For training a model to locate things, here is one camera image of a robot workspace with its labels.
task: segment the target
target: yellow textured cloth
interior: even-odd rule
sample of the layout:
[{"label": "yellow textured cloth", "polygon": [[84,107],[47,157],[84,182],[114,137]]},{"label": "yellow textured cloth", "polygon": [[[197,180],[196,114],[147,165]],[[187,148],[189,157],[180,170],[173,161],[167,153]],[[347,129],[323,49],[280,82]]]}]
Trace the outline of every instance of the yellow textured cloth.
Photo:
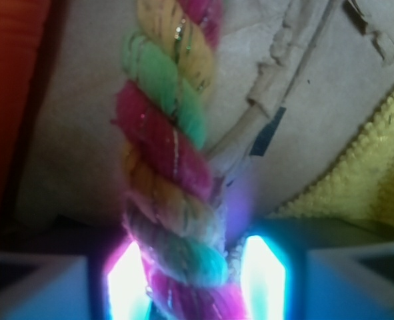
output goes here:
[{"label": "yellow textured cloth", "polygon": [[331,170],[270,217],[348,217],[394,226],[394,91]]}]

